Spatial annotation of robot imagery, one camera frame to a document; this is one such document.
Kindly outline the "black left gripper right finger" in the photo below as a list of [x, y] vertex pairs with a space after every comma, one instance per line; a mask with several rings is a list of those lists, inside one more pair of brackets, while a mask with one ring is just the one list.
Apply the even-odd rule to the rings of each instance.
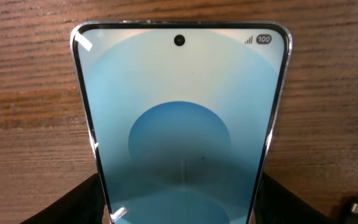
[[333, 224], [267, 174], [262, 176], [255, 200], [256, 224]]

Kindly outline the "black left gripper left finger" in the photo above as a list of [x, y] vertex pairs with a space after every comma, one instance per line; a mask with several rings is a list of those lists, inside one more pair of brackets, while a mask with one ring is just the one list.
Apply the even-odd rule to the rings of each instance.
[[104, 206], [99, 175], [93, 174], [21, 224], [102, 224]]

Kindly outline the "blue screen Galaxy smartphone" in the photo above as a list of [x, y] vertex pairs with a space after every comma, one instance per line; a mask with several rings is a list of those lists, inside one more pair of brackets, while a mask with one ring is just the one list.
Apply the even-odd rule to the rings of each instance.
[[274, 21], [87, 21], [70, 35], [111, 223], [249, 223], [293, 48]]

